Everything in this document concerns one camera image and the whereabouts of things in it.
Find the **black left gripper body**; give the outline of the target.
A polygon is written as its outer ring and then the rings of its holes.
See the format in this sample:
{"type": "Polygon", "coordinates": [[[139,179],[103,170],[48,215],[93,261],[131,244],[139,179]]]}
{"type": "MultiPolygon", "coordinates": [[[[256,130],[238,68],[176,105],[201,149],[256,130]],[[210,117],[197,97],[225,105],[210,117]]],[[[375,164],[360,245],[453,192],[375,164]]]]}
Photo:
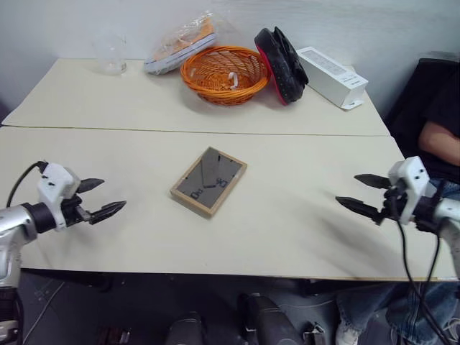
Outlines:
{"type": "Polygon", "coordinates": [[[65,220],[65,225],[71,227],[80,222],[91,222],[91,215],[81,207],[82,199],[75,195],[72,198],[64,199],[61,203],[61,211],[65,220]]]}

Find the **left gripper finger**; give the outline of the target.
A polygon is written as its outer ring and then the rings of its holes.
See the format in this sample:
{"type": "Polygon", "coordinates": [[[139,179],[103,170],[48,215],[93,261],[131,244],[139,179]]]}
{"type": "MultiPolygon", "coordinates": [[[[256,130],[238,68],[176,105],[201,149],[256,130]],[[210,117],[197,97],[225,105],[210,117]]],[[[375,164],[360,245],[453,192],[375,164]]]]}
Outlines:
{"type": "Polygon", "coordinates": [[[94,188],[100,186],[104,183],[103,179],[99,178],[87,178],[80,181],[80,185],[78,186],[78,194],[86,193],[94,188]]]}
{"type": "Polygon", "coordinates": [[[88,223],[94,225],[104,221],[120,211],[126,204],[126,201],[116,201],[102,206],[100,210],[90,213],[88,223]]]}

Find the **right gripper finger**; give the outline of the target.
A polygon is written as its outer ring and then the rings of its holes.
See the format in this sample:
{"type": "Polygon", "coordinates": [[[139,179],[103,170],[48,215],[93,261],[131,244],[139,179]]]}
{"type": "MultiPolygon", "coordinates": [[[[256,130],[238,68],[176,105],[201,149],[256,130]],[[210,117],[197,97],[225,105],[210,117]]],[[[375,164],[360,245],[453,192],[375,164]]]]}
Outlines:
{"type": "Polygon", "coordinates": [[[376,225],[380,225],[382,223],[382,214],[377,208],[367,205],[363,201],[351,197],[336,196],[335,199],[343,207],[361,216],[366,216],[376,225]]]}
{"type": "Polygon", "coordinates": [[[389,189],[390,180],[386,177],[374,175],[374,174],[360,174],[355,175],[354,178],[359,182],[368,185],[376,189],[389,189]]]}

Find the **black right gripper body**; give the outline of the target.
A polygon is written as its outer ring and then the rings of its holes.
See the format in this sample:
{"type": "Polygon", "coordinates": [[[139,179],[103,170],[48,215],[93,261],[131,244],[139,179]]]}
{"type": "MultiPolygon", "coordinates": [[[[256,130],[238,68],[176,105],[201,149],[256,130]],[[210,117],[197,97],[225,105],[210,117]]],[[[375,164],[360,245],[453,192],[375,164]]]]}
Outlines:
{"type": "Polygon", "coordinates": [[[404,207],[407,203],[406,184],[403,180],[399,180],[395,185],[384,193],[384,202],[382,212],[392,220],[400,220],[404,207]]]}

